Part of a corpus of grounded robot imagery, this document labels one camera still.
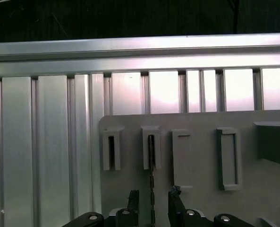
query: metal chain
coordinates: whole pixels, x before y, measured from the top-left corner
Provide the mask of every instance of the metal chain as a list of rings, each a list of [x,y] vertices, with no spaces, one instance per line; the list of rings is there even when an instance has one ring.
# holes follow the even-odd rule
[[[150,205],[151,205],[151,226],[155,227],[155,212],[154,212],[154,137],[148,136],[148,152],[149,152],[149,171],[150,171]]]

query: gray plastic block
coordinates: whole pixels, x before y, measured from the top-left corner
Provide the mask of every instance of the gray plastic block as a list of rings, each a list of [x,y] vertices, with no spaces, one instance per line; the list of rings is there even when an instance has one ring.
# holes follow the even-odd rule
[[[181,199],[185,207],[201,210],[208,218],[229,213],[254,225],[258,217],[267,217],[280,226],[280,165],[260,158],[260,135],[255,125],[255,122],[271,122],[271,126],[280,126],[275,121],[280,121],[280,110],[103,117],[99,125],[101,134],[108,127],[124,127],[121,171],[101,170],[103,214],[107,215],[114,207],[125,206],[129,190],[139,189],[142,198],[139,220],[143,225],[150,223],[150,181],[149,170],[143,170],[142,127],[159,125],[161,169],[153,173],[156,227],[170,226],[164,215],[168,212],[168,191],[175,183],[193,187],[191,192],[182,193]],[[221,135],[222,144],[227,145],[221,150],[224,174],[219,174],[217,129],[221,128],[226,128]],[[235,150],[233,145],[235,131],[227,128],[237,129],[236,141],[240,149]],[[190,136],[173,134],[176,129],[188,130]],[[273,138],[275,136],[268,136],[267,142],[275,142]],[[271,150],[279,154],[280,145],[272,146]],[[241,156],[241,169],[233,165],[235,158],[231,155],[235,152]],[[224,170],[226,163],[230,165],[228,169],[241,173],[239,180],[242,181]],[[228,180],[223,181],[222,186],[228,185],[229,189],[229,185],[237,184],[241,189],[221,190],[220,178]]]
[[[280,122],[256,122],[261,158],[280,164]]]
[[[172,152],[173,152],[173,178],[174,185],[178,185],[182,192],[189,192],[191,185],[191,132],[188,129],[172,131]],[[189,165],[181,165],[180,159],[189,162]]]
[[[103,169],[121,169],[122,132],[124,127],[107,128],[102,134],[103,141]]]
[[[149,169],[148,136],[154,136],[154,165],[156,169],[161,168],[161,142],[159,126],[143,126],[143,165],[144,169]]]
[[[225,191],[241,188],[240,135],[235,128],[217,128],[220,187]]]

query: metal screw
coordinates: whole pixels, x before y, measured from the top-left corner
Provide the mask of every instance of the metal screw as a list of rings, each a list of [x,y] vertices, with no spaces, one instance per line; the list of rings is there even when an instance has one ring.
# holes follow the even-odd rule
[[[187,214],[192,216],[195,214],[195,212],[193,210],[187,210]]]
[[[125,211],[122,212],[122,214],[129,214],[129,211],[125,210]]]
[[[230,218],[228,218],[227,216],[221,216],[221,219],[222,219],[223,221],[230,221]]]
[[[90,220],[96,220],[97,218],[98,218],[98,217],[95,216],[95,215],[92,215],[92,216],[89,217]]]

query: dark background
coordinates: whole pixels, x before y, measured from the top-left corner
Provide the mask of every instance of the dark background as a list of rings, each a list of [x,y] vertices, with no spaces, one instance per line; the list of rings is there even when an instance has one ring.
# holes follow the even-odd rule
[[[238,33],[280,32],[280,0],[240,0],[238,18]],[[232,33],[227,0],[0,3],[0,42]]]

